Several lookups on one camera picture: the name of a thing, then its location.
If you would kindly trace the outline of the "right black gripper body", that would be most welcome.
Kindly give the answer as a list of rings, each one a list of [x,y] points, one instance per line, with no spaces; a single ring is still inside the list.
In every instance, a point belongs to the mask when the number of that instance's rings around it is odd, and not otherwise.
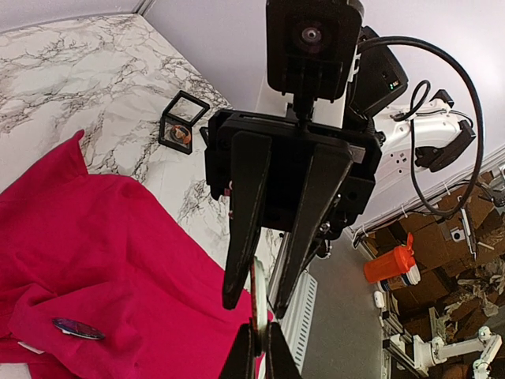
[[[351,129],[348,122],[342,129],[313,122],[300,129],[293,119],[245,111],[219,110],[208,122],[205,171],[213,199],[218,200],[230,188],[232,139],[241,131],[272,139],[263,227],[292,230],[309,158],[316,145],[323,143],[347,148],[353,160],[339,189],[340,199],[327,216],[327,238],[337,239],[364,213],[382,157],[380,143],[372,132]]]

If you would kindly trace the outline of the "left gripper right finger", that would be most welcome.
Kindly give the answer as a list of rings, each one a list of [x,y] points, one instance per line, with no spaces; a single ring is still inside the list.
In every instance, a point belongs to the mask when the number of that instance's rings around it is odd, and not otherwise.
[[[279,323],[269,322],[265,343],[266,378],[301,379]]]

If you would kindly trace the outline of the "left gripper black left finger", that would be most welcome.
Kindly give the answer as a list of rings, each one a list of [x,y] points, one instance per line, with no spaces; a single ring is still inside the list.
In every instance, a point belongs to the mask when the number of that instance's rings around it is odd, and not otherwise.
[[[241,325],[224,364],[224,377],[229,379],[255,378],[255,348],[255,335],[252,325]]]

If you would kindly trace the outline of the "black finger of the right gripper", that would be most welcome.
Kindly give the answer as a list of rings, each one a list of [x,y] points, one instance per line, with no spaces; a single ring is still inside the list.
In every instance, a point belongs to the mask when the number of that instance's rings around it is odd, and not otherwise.
[[[223,307],[234,309],[260,237],[272,139],[241,131],[232,138],[230,242],[223,282]]]

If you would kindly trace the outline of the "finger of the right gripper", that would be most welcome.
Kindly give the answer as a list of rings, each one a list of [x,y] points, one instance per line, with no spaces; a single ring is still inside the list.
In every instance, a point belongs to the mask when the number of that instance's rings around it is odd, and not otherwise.
[[[346,142],[337,145],[317,144],[314,148],[273,303],[278,319],[285,316],[312,241],[352,165],[353,158]]]

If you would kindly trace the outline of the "brown round brooch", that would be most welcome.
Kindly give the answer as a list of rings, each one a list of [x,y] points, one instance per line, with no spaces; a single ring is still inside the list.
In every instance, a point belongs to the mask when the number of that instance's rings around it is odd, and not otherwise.
[[[190,144],[192,140],[192,134],[190,129],[181,125],[174,125],[170,129],[171,139],[178,144]]]

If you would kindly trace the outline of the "red t-shirt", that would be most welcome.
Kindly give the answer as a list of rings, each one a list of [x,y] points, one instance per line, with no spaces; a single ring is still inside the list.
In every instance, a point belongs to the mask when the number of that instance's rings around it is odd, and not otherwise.
[[[1,195],[1,361],[34,378],[217,378],[250,296],[138,181],[89,174],[76,133]],[[66,335],[56,317],[104,340]]]

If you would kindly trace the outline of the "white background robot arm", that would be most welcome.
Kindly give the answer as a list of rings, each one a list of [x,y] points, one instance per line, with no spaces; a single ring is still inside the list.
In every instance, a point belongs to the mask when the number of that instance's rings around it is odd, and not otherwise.
[[[489,378],[502,337],[484,326],[477,336],[447,344],[440,336],[424,341],[393,317],[379,317],[378,329],[366,336],[352,331],[339,343],[325,346],[311,341],[293,353],[303,378],[390,378],[394,366],[414,378],[428,378],[430,370],[451,358],[479,353],[467,370],[472,378]]]

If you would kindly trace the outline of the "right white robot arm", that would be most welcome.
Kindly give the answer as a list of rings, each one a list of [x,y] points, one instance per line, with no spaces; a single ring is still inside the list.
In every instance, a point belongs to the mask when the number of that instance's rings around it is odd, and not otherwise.
[[[362,214],[376,185],[384,148],[410,146],[411,167],[439,171],[453,163],[468,144],[483,144],[484,120],[477,90],[468,73],[447,52],[421,39],[372,36],[363,31],[357,45],[362,58],[393,46],[415,47],[443,59],[462,78],[476,121],[460,121],[447,145],[417,145],[418,137],[446,133],[451,100],[432,98],[431,85],[420,82],[406,111],[344,118],[341,127],[309,119],[280,118],[235,110],[217,111],[208,123],[205,151],[207,183],[214,198],[230,197],[230,242],[223,282],[223,306],[238,304],[262,228],[290,235],[273,310],[283,317],[302,271],[326,241],[338,239]]]

